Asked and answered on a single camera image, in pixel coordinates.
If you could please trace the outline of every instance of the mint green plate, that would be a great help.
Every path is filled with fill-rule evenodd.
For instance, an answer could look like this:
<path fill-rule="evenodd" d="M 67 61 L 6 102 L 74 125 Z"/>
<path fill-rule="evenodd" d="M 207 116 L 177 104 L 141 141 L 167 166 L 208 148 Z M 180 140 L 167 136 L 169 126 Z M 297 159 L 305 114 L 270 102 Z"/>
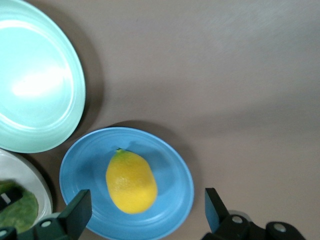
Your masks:
<path fill-rule="evenodd" d="M 0 148 L 37 153 L 77 127 L 86 86 L 61 29 L 21 0 L 0 1 Z"/>

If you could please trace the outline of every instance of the lemon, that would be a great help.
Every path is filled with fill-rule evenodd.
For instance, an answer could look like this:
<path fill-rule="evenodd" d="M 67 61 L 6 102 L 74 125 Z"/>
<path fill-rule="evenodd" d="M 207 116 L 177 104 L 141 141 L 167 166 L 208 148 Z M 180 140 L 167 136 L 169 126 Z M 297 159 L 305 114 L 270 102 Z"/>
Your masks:
<path fill-rule="evenodd" d="M 115 151 L 105 180 L 113 203 L 127 214 L 146 211 L 157 198 L 158 188 L 148 162 L 131 151 Z"/>

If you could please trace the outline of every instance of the white plate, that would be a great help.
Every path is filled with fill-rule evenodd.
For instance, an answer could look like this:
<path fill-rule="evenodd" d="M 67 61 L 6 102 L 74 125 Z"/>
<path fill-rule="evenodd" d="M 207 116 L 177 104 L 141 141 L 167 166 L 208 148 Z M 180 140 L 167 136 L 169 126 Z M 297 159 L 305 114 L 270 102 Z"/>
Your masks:
<path fill-rule="evenodd" d="M 35 223 L 52 213 L 50 190 L 40 172 L 22 156 L 0 148 L 0 181 L 12 180 L 33 193 L 39 210 Z"/>

